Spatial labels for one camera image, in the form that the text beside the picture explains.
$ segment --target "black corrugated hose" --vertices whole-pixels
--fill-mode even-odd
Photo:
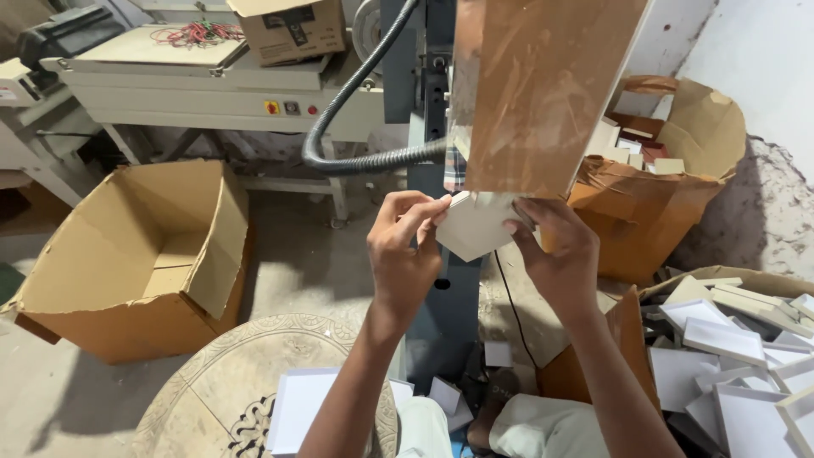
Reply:
[[[446,153],[446,140],[433,140],[427,144],[411,147],[396,149],[393,151],[379,152],[370,156],[353,157],[350,159],[337,159],[328,160],[320,154],[320,139],[325,134],[330,122],[334,116],[342,108],[342,105],[348,101],[353,92],[359,87],[362,81],[370,74],[373,67],[390,49],[390,46],[399,36],[401,30],[405,27],[407,19],[413,13],[413,10],[418,5],[418,0],[407,0],[404,6],[399,11],[396,21],[393,26],[382,38],[382,41],[376,46],[376,49],[370,53],[370,57],[359,67],[359,69],[348,79],[348,82],[342,86],[339,93],[328,104],[322,115],[314,123],[308,135],[305,136],[305,143],[303,144],[303,162],[313,167],[314,169],[322,172],[328,176],[343,176],[343,175],[358,175],[358,174],[378,174],[387,172],[389,170],[400,169],[407,165],[416,164],[418,162],[431,161],[436,158],[443,158]]]

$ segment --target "dusty floor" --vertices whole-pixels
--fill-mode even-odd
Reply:
[[[343,230],[326,226],[330,200],[315,204],[306,195],[252,194],[258,238],[244,290],[243,321],[306,312],[351,328],[361,325],[373,292],[365,235],[381,194],[371,195],[361,186],[351,194],[354,218]],[[27,273],[46,239],[0,238],[0,262]],[[527,281],[516,249],[503,249],[501,260],[521,317],[543,310],[535,318],[547,321],[550,309]],[[523,347],[514,337],[514,316],[493,263],[484,270],[481,286],[482,333],[502,340],[507,329],[515,360],[526,362],[525,354],[519,353]],[[562,345],[560,332],[546,331],[535,323],[528,326],[527,338],[532,333],[542,342],[532,343],[532,350],[547,342],[553,344],[551,348]],[[127,456],[133,430],[147,406],[190,357],[112,367],[68,341],[51,346],[0,321],[0,456]]]

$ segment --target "tangled wires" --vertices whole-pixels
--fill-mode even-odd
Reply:
[[[180,29],[156,30],[150,34],[150,38],[156,43],[170,44],[176,48],[206,48],[227,40],[243,40],[243,30],[239,25],[196,20]]]

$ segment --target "person's right hand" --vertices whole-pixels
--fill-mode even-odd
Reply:
[[[597,265],[599,237],[562,200],[514,200],[514,205],[551,236],[556,247],[546,253],[529,228],[506,220],[503,226],[514,238],[537,291],[568,329],[598,312]]]

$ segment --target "black electrical cable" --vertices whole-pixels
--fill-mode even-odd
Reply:
[[[517,314],[517,307],[514,306],[514,301],[511,300],[511,291],[509,291],[509,283],[506,282],[506,276],[503,273],[503,266],[501,265],[501,257],[497,256],[497,250],[495,250],[495,261],[497,261],[497,268],[501,271],[501,277],[503,278],[503,286],[506,288],[506,295],[509,296],[509,304],[511,304],[511,310],[514,312],[514,318],[517,320],[517,329],[520,330],[520,340],[523,341],[523,346],[526,348],[526,353],[528,353],[528,357],[532,359],[532,364],[534,364],[535,369],[539,369],[540,366],[537,365],[537,362],[534,360],[534,356],[532,356],[532,352],[528,349],[528,345],[526,344],[526,337],[523,335],[523,324],[520,323],[520,316]]]
[[[407,0],[399,11],[393,26],[382,37],[382,40],[370,53],[370,56],[359,69],[342,86],[339,93],[311,127],[303,143],[303,162],[328,176],[377,174],[389,170],[400,169],[418,162],[441,159],[446,154],[446,140],[433,140],[418,147],[407,147],[393,151],[379,152],[370,156],[352,157],[348,159],[329,160],[321,157],[320,139],[340,108],[357,90],[362,81],[370,74],[376,64],[384,57],[393,42],[407,24],[407,19],[413,14],[418,0]]]

